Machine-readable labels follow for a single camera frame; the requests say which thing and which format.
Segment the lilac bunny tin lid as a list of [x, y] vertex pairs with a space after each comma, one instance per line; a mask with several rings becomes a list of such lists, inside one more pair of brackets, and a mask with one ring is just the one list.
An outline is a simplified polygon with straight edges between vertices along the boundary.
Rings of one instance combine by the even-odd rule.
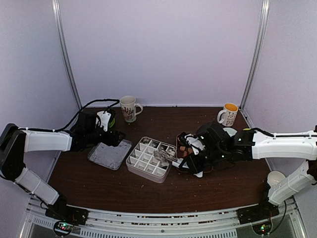
[[132, 148], [132, 142], [123, 139], [118, 146], [99, 143], [88, 154], [88, 160], [97, 165], [116, 171]]

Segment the lilac tin box with dividers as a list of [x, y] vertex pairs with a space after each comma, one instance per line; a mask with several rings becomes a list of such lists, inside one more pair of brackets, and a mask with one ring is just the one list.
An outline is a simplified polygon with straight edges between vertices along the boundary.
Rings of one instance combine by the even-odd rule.
[[142, 137], [125, 161], [128, 171], [150, 181], [163, 183], [171, 163], [157, 159], [154, 155], [155, 151], [165, 151], [175, 156], [176, 146], [150, 137]]

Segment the red chocolate tray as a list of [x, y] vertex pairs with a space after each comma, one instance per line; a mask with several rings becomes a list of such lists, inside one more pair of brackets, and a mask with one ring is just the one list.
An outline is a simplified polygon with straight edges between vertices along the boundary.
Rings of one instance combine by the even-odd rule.
[[211, 164], [207, 148], [205, 147], [205, 150], [200, 152], [198, 155], [194, 155], [191, 148], [185, 147], [179, 141], [178, 136], [176, 137], [176, 157], [192, 159], [196, 166], [199, 166], [200, 169], [203, 169], [203, 174], [211, 172], [213, 170], [213, 165]]

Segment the white metal tongs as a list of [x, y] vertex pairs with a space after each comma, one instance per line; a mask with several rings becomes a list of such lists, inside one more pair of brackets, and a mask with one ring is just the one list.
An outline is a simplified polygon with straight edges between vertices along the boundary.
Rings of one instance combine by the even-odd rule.
[[172, 164], [181, 172], [193, 174], [198, 178], [203, 177], [203, 169], [200, 169], [199, 166], [196, 166], [192, 159], [176, 158], [168, 154], [166, 151], [160, 150], [154, 151], [154, 157], [161, 162]]

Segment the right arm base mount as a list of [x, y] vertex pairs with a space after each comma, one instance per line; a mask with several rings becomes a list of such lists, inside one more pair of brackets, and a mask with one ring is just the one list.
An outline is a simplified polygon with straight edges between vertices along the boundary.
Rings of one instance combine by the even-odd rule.
[[279, 215], [277, 206], [261, 207], [255, 205], [237, 210], [239, 223], [251, 224], [255, 234], [260, 236], [269, 235], [273, 231], [272, 218]]

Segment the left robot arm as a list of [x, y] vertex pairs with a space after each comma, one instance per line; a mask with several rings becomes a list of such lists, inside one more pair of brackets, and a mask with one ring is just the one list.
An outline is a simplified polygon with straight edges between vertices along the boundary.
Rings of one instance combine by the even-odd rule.
[[[7, 123], [13, 122], [34, 127], [63, 127], [73, 114], [77, 112], [74, 99], [44, 97], [27, 99], [0, 99], [0, 129]], [[40, 178], [47, 180], [51, 174], [56, 151], [30, 152], [25, 155], [25, 163], [29, 169], [37, 173]], [[15, 186], [12, 182], [0, 179], [0, 215], [21, 216], [24, 213], [30, 196]]]

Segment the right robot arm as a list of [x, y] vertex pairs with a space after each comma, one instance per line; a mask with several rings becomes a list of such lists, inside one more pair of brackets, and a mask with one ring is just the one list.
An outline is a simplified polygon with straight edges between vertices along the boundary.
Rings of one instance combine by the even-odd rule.
[[277, 171], [269, 173], [267, 195], [254, 207], [254, 215], [259, 219], [270, 214], [273, 205], [280, 205], [309, 184], [317, 182], [316, 130], [270, 133], [254, 127], [236, 131], [213, 121], [201, 126], [195, 134], [181, 133], [178, 139], [193, 152], [184, 158], [177, 158], [172, 165], [198, 178], [203, 176], [206, 167], [222, 161], [303, 159], [300, 167], [288, 176]]

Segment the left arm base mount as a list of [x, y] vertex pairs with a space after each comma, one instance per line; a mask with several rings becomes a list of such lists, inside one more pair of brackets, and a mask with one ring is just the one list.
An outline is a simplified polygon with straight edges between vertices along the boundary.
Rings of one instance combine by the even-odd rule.
[[86, 224], [89, 211], [67, 206], [64, 214], [54, 211], [53, 208], [47, 208], [45, 215], [56, 220], [53, 232], [59, 237], [65, 237], [70, 235], [76, 226]]

